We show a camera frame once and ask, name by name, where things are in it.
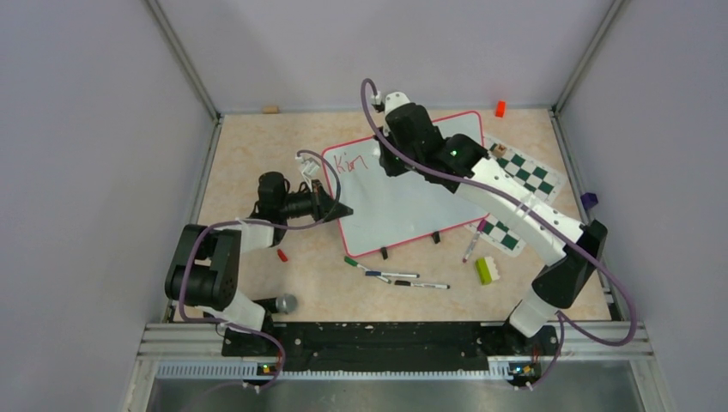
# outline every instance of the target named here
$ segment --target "orange block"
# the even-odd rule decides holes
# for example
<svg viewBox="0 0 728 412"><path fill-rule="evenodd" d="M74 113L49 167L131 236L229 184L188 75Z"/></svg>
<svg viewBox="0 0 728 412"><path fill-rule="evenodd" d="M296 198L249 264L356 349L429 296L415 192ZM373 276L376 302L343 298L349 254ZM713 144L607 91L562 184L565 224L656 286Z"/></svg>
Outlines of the orange block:
<svg viewBox="0 0 728 412"><path fill-rule="evenodd" d="M495 107L495 116L497 118L502 118L505 114L506 114L506 101L499 100L498 106Z"/></svg>

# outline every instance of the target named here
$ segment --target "red block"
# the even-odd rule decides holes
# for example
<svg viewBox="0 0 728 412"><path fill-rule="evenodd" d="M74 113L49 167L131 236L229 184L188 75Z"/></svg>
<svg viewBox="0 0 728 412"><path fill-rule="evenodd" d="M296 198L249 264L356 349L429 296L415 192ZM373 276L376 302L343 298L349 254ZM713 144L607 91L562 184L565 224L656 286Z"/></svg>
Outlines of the red block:
<svg viewBox="0 0 728 412"><path fill-rule="evenodd" d="M498 106L495 107L495 116L497 118L502 118L505 114L506 114L506 101L499 100Z"/></svg>
<svg viewBox="0 0 728 412"><path fill-rule="evenodd" d="M282 262L288 261L288 256L286 256L286 254L283 253L283 251L280 249L278 249L278 257L281 259Z"/></svg>

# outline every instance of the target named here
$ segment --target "purple object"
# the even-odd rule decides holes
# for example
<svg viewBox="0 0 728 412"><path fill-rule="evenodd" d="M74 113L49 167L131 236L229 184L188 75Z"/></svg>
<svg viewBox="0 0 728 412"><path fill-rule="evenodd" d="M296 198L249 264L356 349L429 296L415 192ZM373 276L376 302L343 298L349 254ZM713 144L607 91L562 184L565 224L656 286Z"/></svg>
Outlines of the purple object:
<svg viewBox="0 0 728 412"><path fill-rule="evenodd" d="M599 199L597 199L597 195L591 192L587 192L581 195L580 199L582 206L584 206L584 210L589 210L599 204Z"/></svg>

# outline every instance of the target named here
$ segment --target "black marker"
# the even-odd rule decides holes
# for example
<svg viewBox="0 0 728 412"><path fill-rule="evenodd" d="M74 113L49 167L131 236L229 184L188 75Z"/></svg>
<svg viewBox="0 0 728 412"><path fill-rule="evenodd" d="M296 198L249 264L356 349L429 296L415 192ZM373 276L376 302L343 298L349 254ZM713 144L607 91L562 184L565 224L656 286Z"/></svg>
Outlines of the black marker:
<svg viewBox="0 0 728 412"><path fill-rule="evenodd" d="M449 289L450 285L443 285L441 283L419 283L410 281L394 281L397 286L414 286L417 288L435 288L435 289Z"/></svg>
<svg viewBox="0 0 728 412"><path fill-rule="evenodd" d="M418 273L380 272L378 270L367 270L364 272L364 275L366 275L366 276L389 276L389 277L413 277L415 279L420 277L420 274L418 274Z"/></svg>

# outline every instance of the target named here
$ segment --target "green marker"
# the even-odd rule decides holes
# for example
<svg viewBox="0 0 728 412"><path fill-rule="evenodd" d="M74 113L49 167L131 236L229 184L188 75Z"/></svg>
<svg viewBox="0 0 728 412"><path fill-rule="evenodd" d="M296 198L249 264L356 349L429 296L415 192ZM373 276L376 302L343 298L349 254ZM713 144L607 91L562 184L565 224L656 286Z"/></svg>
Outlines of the green marker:
<svg viewBox="0 0 728 412"><path fill-rule="evenodd" d="M344 256L343 257L343 261L346 262L347 264L350 264L350 265L354 266L355 268L359 268L361 270L364 270L365 272L369 270L369 269L365 268L364 266L361 266L359 264L359 262L355 261L351 257Z"/></svg>

